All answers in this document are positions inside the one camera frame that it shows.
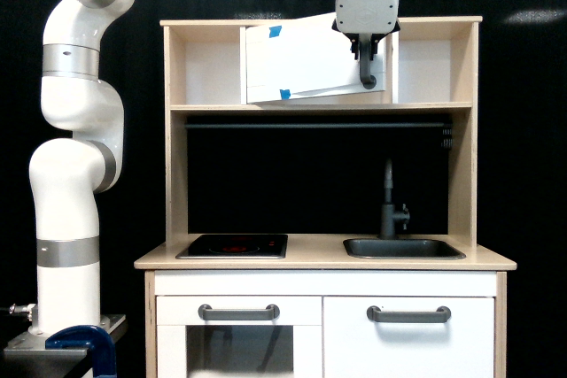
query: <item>black cooktop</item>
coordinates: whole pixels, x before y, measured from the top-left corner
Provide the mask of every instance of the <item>black cooktop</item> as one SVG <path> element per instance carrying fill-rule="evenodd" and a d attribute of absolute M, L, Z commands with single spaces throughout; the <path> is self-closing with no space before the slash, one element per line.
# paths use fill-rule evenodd
<path fill-rule="evenodd" d="M 176 258 L 284 258 L 287 235 L 206 234 Z"/>

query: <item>gray handle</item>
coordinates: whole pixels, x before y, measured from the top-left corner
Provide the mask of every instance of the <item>gray handle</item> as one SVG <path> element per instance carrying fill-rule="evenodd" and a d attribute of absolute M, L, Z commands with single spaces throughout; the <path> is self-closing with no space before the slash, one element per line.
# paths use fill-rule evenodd
<path fill-rule="evenodd" d="M 451 311 L 442 305 L 436 312 L 382 312 L 372 305 L 366 315 L 369 320 L 381 323 L 446 323 Z"/>
<path fill-rule="evenodd" d="M 222 310 L 210 305 L 198 308 L 198 317 L 202 320 L 274 320 L 280 315 L 277 305 L 269 305 L 262 310 Z"/>

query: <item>countertop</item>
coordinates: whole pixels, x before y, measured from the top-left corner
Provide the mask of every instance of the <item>countertop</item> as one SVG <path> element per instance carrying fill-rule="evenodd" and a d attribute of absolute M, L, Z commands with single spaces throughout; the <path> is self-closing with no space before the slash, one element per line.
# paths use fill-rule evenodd
<path fill-rule="evenodd" d="M 183 243 L 167 247 L 165 243 L 135 262 L 144 270 L 231 270 L 231 269 L 330 269 L 330 270 L 515 270 L 517 265 L 477 245 L 471 247 L 447 235 L 408 235 L 411 238 L 438 239 L 465 254 L 463 259 L 368 259 L 346 254 L 343 241 L 372 235 L 288 234 L 285 258 L 177 259 L 175 256 L 202 234 L 188 234 Z"/>

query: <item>black sink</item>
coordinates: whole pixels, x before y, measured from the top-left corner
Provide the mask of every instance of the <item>black sink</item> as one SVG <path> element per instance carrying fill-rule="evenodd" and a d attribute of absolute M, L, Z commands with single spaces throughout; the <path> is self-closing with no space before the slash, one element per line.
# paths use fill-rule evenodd
<path fill-rule="evenodd" d="M 465 258 L 448 243 L 432 239 L 346 239 L 343 244 L 349 256 L 358 258 Z"/>

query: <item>faucet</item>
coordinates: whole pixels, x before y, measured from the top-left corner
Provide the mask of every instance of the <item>faucet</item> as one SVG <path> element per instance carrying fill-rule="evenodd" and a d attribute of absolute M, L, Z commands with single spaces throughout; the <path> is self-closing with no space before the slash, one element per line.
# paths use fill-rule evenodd
<path fill-rule="evenodd" d="M 404 204 L 401 212 L 396 212 L 392 203 L 392 160 L 386 160 L 384 170 L 384 203 L 382 204 L 382 224 L 380 226 L 380 239 L 397 239 L 395 224 L 401 222 L 404 230 L 408 228 L 409 210 Z"/>

